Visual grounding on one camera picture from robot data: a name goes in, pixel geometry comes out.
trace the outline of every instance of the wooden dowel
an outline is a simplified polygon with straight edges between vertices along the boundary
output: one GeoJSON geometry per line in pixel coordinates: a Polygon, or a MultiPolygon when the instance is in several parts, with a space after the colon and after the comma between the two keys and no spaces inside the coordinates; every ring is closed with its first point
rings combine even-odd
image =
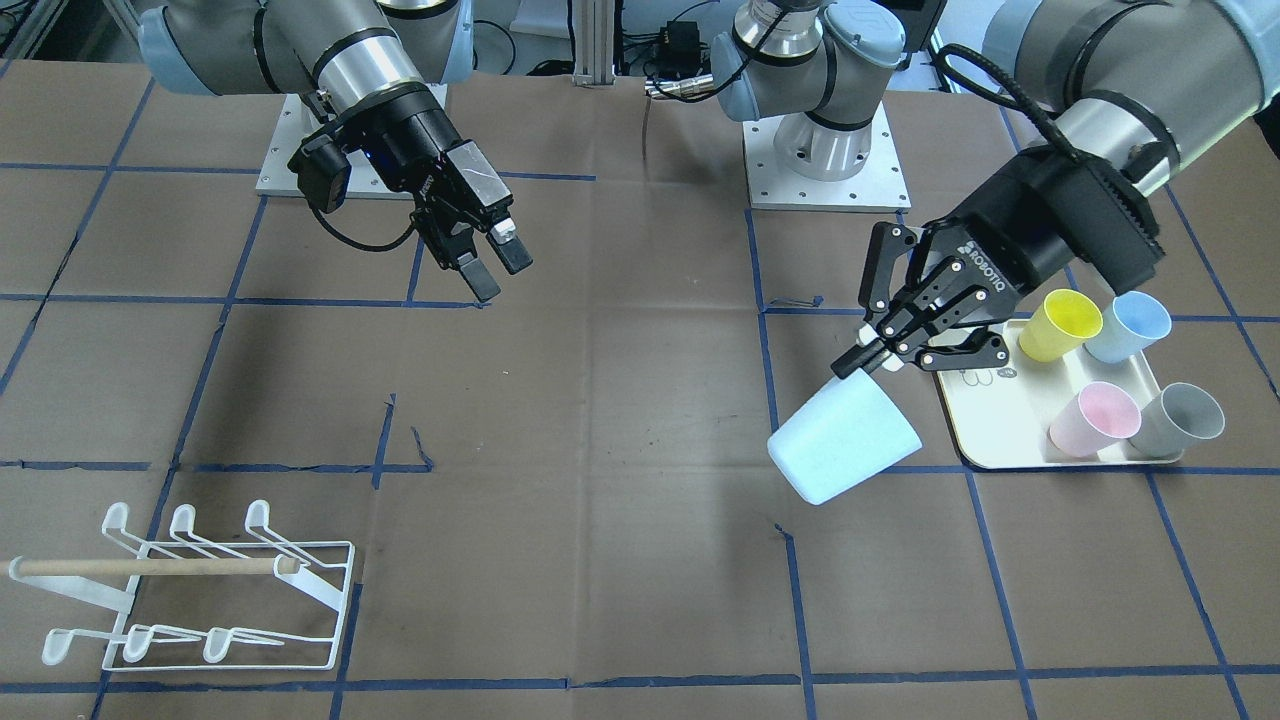
{"type": "MultiPolygon", "coordinates": [[[[285,557],[280,573],[298,571],[297,557],[285,557]]],[[[26,560],[18,564],[19,577],[61,575],[271,575],[275,557],[218,557],[192,560],[26,560]]]]}

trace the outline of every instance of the white tray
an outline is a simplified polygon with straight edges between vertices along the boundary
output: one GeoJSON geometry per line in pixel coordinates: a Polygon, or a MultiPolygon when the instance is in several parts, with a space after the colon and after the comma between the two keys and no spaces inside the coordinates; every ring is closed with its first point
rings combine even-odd
{"type": "Polygon", "coordinates": [[[1053,447],[1048,424],[1085,384],[1106,380],[1120,386],[1139,407],[1160,393],[1160,384],[1140,352],[1108,365],[1080,347],[1055,363],[1037,363],[1018,346],[1018,336],[1025,325],[1027,320],[1010,320],[1005,325],[1007,366],[937,373],[956,446],[969,462],[986,470],[1011,470],[1153,465],[1181,459],[1181,454],[1151,457],[1124,441],[1083,459],[1070,457],[1053,447]]]}

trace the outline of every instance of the blue cup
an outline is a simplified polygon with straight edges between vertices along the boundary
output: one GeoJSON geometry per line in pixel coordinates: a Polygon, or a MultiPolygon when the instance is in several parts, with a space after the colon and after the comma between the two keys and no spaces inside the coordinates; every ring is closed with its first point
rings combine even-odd
{"type": "Polygon", "coordinates": [[[1146,292],[1126,292],[1102,313],[1102,332],[1084,348],[1103,363],[1123,363],[1174,329],[1169,310],[1146,292]]]}

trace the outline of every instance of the white cup rack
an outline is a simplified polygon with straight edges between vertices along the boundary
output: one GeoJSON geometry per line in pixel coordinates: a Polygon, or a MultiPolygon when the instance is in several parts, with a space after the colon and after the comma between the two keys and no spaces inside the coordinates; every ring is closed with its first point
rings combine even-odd
{"type": "Polygon", "coordinates": [[[106,516],[102,519],[102,536],[129,552],[132,560],[40,561],[15,557],[9,562],[9,577],[14,580],[116,612],[115,624],[110,630],[86,628],[50,630],[45,637],[41,660],[45,665],[58,665],[65,660],[72,641],[82,637],[106,641],[102,669],[115,673],[332,669],[338,657],[338,644],[347,620],[356,547],[347,541],[292,542],[270,528],[270,512],[271,507],[265,500],[256,500],[244,514],[244,532],[259,542],[220,543],[196,534],[196,509],[182,505],[174,510],[173,521],[169,524],[169,537],[173,539],[147,541],[125,529],[129,506],[116,502],[106,510],[106,516]],[[337,562],[324,562],[314,555],[317,551],[329,551],[321,555],[340,555],[343,559],[337,562]],[[128,583],[124,589],[119,589],[90,580],[81,574],[127,575],[128,583]],[[262,582],[283,582],[333,611],[333,632],[326,637],[308,637],[256,628],[215,626],[198,630],[159,624],[133,624],[125,630],[138,585],[146,575],[264,575],[262,582]],[[274,580],[266,580],[265,575],[271,575],[274,580]],[[337,579],[337,587],[326,578],[337,579]],[[136,665],[146,657],[152,646],[175,643],[202,643],[200,661],[136,665]],[[282,652],[280,662],[223,662],[237,644],[285,648],[300,643],[326,646],[328,660],[323,665],[302,665],[297,664],[297,653],[282,652]],[[123,659],[123,664],[118,662],[116,655],[123,659]]]}

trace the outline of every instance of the yellow cup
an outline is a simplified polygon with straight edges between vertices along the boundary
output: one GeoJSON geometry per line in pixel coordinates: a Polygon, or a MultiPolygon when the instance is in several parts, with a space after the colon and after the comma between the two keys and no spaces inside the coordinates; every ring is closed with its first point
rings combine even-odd
{"type": "Polygon", "coordinates": [[[1074,290],[1055,290],[1023,327],[1018,345],[1028,357],[1052,363],[1102,332],[1102,311],[1074,290]]]}

